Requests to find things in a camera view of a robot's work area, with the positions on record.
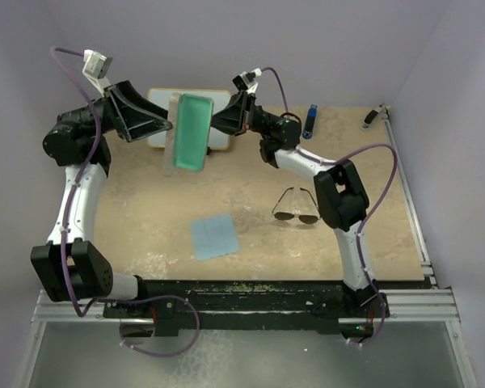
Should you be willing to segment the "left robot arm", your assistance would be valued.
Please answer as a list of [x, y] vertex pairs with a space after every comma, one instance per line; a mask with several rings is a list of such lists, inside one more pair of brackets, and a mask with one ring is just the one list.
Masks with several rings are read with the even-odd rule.
[[122, 308], [141, 317], [150, 297], [140, 278], [114, 272], [93, 243], [100, 194], [111, 165], [105, 133], [138, 141], [167, 131], [167, 110], [151, 103], [128, 81], [105, 88], [91, 105], [65, 112], [43, 140], [44, 152], [65, 170], [65, 190], [53, 230], [33, 247], [31, 262], [54, 302], [81, 299], [122, 300]]

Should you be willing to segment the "green lined glasses case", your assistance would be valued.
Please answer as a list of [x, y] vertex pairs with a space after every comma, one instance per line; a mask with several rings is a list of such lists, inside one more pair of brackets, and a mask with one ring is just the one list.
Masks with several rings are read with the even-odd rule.
[[210, 98], [177, 92], [171, 95], [167, 120], [172, 128], [165, 136], [165, 176], [172, 176], [175, 168], [195, 172], [204, 169], [212, 116]]

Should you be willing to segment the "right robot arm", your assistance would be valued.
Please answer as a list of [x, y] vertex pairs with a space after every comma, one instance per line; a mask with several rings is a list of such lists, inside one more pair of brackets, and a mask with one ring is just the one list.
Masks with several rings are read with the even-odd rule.
[[380, 293], [365, 254], [365, 222], [369, 198], [355, 165], [348, 159], [331, 161], [300, 146], [302, 125], [296, 116], [277, 116], [255, 104], [255, 95], [240, 91], [212, 118], [212, 126], [230, 136], [247, 131], [261, 136], [259, 152], [263, 161], [314, 184], [318, 215], [333, 229], [343, 265], [344, 309], [361, 316], [376, 301], [382, 314], [386, 299]]

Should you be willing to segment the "light blue cleaning cloth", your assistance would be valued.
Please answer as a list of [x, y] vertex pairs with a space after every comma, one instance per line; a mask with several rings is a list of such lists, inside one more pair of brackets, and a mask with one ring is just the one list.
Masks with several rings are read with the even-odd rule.
[[228, 213], [193, 221], [191, 233], [198, 261], [233, 254], [239, 250], [238, 236]]

